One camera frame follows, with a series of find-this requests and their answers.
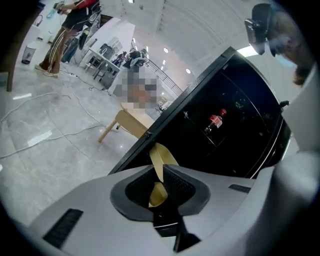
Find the tiled floor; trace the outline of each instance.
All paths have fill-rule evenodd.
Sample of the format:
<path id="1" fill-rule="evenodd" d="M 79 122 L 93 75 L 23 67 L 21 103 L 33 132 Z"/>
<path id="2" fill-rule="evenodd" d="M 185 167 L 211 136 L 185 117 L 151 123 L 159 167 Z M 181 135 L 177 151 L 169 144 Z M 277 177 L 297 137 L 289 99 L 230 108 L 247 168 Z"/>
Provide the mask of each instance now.
<path id="1" fill-rule="evenodd" d="M 0 156 L 46 137 L 56 138 L 98 125 L 76 96 L 88 113 L 104 125 L 110 124 L 121 108 L 115 97 L 105 91 L 89 90 L 88 84 L 65 72 L 51 78 L 34 70 L 34 63 L 43 58 L 47 48 L 45 45 L 38 49 L 30 65 L 17 63 L 13 92 L 0 87 L 6 113 L 30 98 L 56 92 L 26 102 L 1 123 Z M 65 67 L 102 88 L 80 67 Z M 31 95 L 15 99 L 26 94 Z M 9 215 L 29 225 L 41 211 L 79 184 L 107 175 L 137 139 L 123 129 L 113 129 L 99 143 L 103 131 L 103 126 L 87 129 L 0 158 L 0 196 Z"/>

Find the railing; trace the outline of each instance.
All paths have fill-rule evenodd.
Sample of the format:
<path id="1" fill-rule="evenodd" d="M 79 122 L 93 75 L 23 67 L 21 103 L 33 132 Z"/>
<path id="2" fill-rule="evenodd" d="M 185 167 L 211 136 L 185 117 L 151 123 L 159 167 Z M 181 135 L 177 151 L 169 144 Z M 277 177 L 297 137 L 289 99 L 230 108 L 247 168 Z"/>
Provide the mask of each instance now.
<path id="1" fill-rule="evenodd" d="M 150 59 L 145 64 L 148 68 L 150 68 L 156 75 L 159 76 L 159 78 L 177 95 L 183 93 L 183 91 L 180 89 L 178 85 L 172 79 L 167 76 L 165 72 L 161 70 L 156 64 L 154 64 Z"/>

